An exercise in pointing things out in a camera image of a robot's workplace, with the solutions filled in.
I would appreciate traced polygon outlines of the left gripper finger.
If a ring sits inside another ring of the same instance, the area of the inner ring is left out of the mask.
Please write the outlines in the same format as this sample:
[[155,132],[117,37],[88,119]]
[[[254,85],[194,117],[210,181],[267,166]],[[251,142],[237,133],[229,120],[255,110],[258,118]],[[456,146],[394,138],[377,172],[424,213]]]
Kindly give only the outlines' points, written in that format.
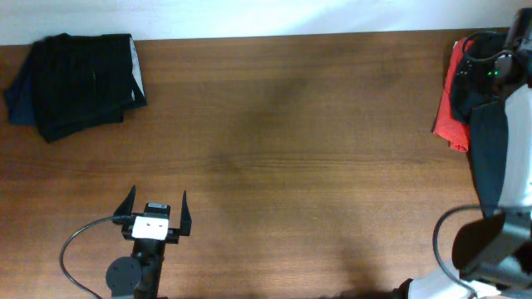
[[114,224],[128,224],[131,220],[132,209],[135,202],[136,186],[133,185],[126,198],[121,202],[113,213],[112,222]]
[[188,237],[191,233],[191,228],[192,228],[192,218],[191,218],[190,210],[189,210],[188,203],[187,203],[187,193],[186,191],[184,191],[183,196],[182,196],[182,204],[181,204],[181,212],[180,212],[179,235]]

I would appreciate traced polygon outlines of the black shorts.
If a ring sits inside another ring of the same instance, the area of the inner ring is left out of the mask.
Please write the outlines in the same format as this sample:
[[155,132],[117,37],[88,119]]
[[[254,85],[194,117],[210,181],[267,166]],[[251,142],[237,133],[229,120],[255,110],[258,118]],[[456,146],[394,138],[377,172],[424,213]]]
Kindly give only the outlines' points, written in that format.
[[32,108],[46,142],[93,126],[121,123],[127,110],[147,105],[134,73],[130,34],[66,33],[32,45]]

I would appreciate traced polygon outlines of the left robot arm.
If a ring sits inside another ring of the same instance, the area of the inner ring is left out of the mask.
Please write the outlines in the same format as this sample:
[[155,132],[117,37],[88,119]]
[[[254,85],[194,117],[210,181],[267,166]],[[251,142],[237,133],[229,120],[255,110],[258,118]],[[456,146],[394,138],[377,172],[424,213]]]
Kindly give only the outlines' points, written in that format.
[[135,194],[133,186],[113,213],[112,222],[121,226],[122,237],[132,241],[133,248],[130,255],[117,258],[106,271],[112,299],[157,298],[165,247],[191,233],[186,195],[182,196],[180,226],[172,228],[168,204],[147,203],[142,213],[134,213]]

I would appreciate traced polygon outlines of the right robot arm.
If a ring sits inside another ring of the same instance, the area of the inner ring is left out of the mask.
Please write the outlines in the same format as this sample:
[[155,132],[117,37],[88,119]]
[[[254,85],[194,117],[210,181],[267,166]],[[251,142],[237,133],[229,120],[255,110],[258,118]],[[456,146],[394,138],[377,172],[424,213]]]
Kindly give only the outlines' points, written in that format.
[[529,8],[508,32],[475,32],[455,43],[433,131],[468,154],[482,216],[458,231],[449,262],[390,297],[530,297]]

